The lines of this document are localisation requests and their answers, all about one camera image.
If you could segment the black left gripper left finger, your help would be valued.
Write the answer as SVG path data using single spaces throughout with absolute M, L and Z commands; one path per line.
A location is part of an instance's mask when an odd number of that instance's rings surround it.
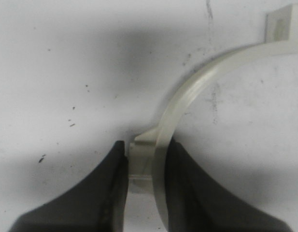
M 123 141 L 81 182 L 52 201 L 21 215 L 12 232 L 121 232 L 128 192 Z

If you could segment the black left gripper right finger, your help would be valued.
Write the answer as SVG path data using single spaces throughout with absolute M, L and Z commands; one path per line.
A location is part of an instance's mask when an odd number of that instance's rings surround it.
M 241 200 L 171 140 L 165 163 L 170 232 L 289 232 L 282 220 Z

